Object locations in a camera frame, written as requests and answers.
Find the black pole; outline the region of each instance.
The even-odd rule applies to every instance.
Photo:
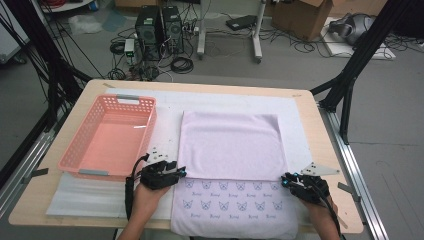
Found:
[[[316,95],[330,89],[327,96],[319,102],[320,106],[329,112],[335,112],[337,105],[344,98],[340,135],[345,144],[349,144],[347,134],[355,81],[414,1],[416,0],[388,0],[342,72],[336,78],[311,90],[311,93]]]

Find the forearm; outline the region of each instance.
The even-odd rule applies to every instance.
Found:
[[[138,240],[143,232],[144,226],[149,219],[142,216],[132,215],[127,226],[122,231],[118,240]]]
[[[309,216],[318,235],[322,240],[340,240],[336,224],[327,208],[311,209]]]

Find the patterned cloth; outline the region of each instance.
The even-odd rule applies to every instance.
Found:
[[[276,115],[185,112],[171,230],[185,236],[294,239],[293,197]]]

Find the computer tower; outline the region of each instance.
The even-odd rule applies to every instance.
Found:
[[[178,8],[167,6],[162,8],[163,25],[165,29],[165,41],[168,53],[177,54],[184,52],[182,22]]]
[[[135,30],[143,60],[160,60],[162,57],[160,48],[164,42],[160,8],[158,6],[142,6],[135,23]]]

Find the white towel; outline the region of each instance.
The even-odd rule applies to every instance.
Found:
[[[293,197],[276,115],[185,112],[171,230],[213,238],[294,239]]]

